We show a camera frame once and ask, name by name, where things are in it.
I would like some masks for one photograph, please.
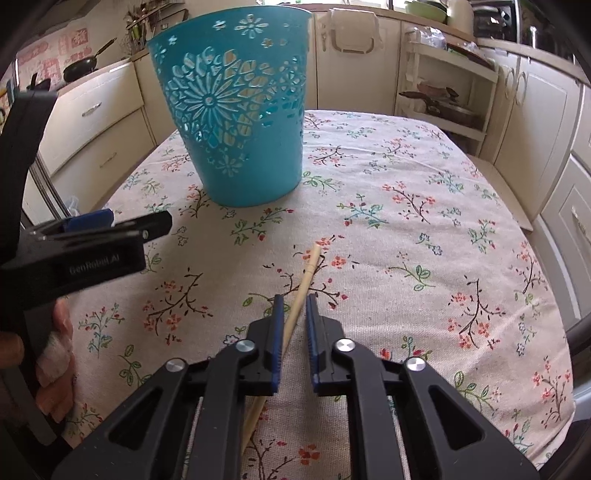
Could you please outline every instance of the floral tablecloth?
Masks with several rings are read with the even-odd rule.
[[[147,268],[72,299],[77,445],[168,358],[195,362],[245,336],[272,297],[289,305],[314,242],[312,290],[351,338],[395,361],[422,356],[539,468],[574,413],[552,292],[511,214],[436,127],[307,112],[301,183],[277,202],[213,203],[175,132],[108,206],[117,220],[168,209]],[[349,476],[346,401],[315,397],[304,328],[284,358],[243,478]]]

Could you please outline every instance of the cabinet drawer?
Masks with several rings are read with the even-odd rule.
[[[562,254],[584,318],[591,313],[591,177],[572,156],[542,217]]]
[[[591,171],[591,89],[585,87],[579,128],[574,138],[573,151]]]
[[[131,62],[60,95],[40,145],[49,174],[56,172],[94,137],[143,104]]]
[[[144,116],[138,110],[80,150],[51,181],[62,199],[74,195],[80,200],[80,213],[90,212],[153,146]]]

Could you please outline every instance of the frying pan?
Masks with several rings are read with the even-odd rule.
[[[66,83],[71,83],[71,82],[74,82],[74,81],[82,78],[84,75],[88,75],[89,73],[94,72],[95,68],[96,68],[97,56],[100,55],[101,53],[103,53],[113,43],[115,43],[115,40],[117,40],[117,37],[109,40],[105,45],[103,45],[101,48],[99,48],[99,51],[96,52],[94,55],[91,55],[90,57],[86,57],[85,59],[82,59],[82,60],[77,60],[74,63],[72,63],[71,65],[68,65],[64,69],[64,81]]]
[[[427,113],[430,115],[438,116],[455,124],[463,125],[464,127],[473,127],[479,120],[477,114],[472,110],[455,104],[454,100],[435,100],[421,92],[400,92],[399,95],[406,98],[423,100],[427,106]]]

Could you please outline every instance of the kitchen shelf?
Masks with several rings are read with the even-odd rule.
[[[499,74],[494,70],[487,69],[482,65],[478,65],[477,63],[468,60],[466,57],[456,53],[450,53],[442,48],[431,47],[430,45],[425,45],[423,43],[408,42],[406,50],[408,53],[418,53],[419,55],[425,55],[436,60],[444,61],[463,70],[472,72],[492,83],[496,83],[499,79]]]
[[[433,124],[441,128],[441,130],[462,135],[463,137],[468,137],[479,142],[482,142],[486,135],[484,132],[476,130],[475,128],[464,127],[463,125],[455,124],[454,122],[450,122],[449,120],[445,120],[444,118],[439,118],[438,116],[432,116],[426,113],[415,112],[410,107],[403,108],[402,112],[404,116],[407,116],[409,118],[414,118],[415,120],[422,120],[423,122],[427,122],[429,124]]]
[[[150,17],[151,15],[154,15],[157,12],[160,12],[161,10],[164,10],[165,8],[172,7],[173,5],[182,5],[182,4],[184,4],[184,0],[170,0],[168,3],[160,5],[159,7],[155,7],[152,10],[150,10],[149,12],[147,12],[144,15],[142,15],[141,17],[139,17],[137,20],[134,20],[129,25],[127,25],[125,27],[125,29],[129,30],[130,28],[133,28],[137,24],[143,22],[143,20],[145,20],[146,18]]]

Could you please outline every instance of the blue gripper pad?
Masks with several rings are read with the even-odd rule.
[[[97,228],[107,228],[113,225],[115,215],[113,210],[108,208],[95,212],[85,213],[78,217],[68,218],[65,221],[64,232],[83,232]]]
[[[271,354],[271,388],[273,393],[279,390],[281,381],[281,357],[283,352],[283,326],[284,326],[283,295],[275,295],[273,299],[273,311],[271,313],[272,345]]]
[[[310,379],[312,381],[312,390],[318,392],[319,379],[319,359],[318,359],[318,340],[316,336],[315,317],[318,316],[318,308],[312,295],[306,297],[306,333],[308,336],[308,355],[310,357]]]

